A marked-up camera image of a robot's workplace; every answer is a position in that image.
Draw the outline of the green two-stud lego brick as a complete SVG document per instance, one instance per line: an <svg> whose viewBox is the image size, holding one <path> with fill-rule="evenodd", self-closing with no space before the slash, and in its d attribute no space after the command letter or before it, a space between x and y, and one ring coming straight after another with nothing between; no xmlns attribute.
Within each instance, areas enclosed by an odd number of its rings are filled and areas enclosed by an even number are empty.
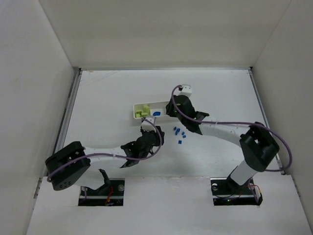
<svg viewBox="0 0 313 235"><path fill-rule="evenodd" d="M136 118L141 118L142 117L142 110L136 110L135 111L135 117Z"/></svg>

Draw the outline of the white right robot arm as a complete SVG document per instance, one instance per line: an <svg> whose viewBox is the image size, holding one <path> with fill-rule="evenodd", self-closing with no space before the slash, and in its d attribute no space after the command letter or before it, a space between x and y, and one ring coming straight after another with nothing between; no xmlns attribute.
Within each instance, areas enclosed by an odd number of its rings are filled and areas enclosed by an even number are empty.
<svg viewBox="0 0 313 235"><path fill-rule="evenodd" d="M241 153L241 162L225 180L232 193L240 191L255 174L264 172L280 150L262 124L219 124L208 113L196 111L185 95L173 95L166 105L166 114L177 118L189 132L224 141Z"/></svg>

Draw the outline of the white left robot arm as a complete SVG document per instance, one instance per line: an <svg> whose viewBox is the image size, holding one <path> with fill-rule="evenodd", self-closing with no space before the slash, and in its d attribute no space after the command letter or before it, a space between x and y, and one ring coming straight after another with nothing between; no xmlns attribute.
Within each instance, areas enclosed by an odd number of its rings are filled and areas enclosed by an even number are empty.
<svg viewBox="0 0 313 235"><path fill-rule="evenodd" d="M55 191L72 185L104 190L109 185L105 170L118 167L114 160L125 160L119 168L128 168L156 155L165 135L160 126L156 128L154 131L141 129L137 140L116 148L94 149L74 141L46 159L47 181Z"/></svg>

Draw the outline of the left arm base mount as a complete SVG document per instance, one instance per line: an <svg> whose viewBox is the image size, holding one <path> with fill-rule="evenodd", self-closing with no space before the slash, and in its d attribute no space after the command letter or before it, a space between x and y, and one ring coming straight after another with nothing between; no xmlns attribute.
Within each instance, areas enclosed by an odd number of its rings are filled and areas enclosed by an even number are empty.
<svg viewBox="0 0 313 235"><path fill-rule="evenodd" d="M81 207L119 207L124 204L125 179L109 178L105 170L100 169L102 181L100 187L92 189L81 187L78 206Z"/></svg>

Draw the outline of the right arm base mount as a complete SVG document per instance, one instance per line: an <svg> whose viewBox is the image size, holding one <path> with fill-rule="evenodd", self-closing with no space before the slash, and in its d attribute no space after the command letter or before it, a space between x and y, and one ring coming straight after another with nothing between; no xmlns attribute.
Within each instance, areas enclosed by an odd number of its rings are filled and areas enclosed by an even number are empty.
<svg viewBox="0 0 313 235"><path fill-rule="evenodd" d="M232 188L226 178L210 179L214 206L260 206L263 195L250 178L244 185Z"/></svg>

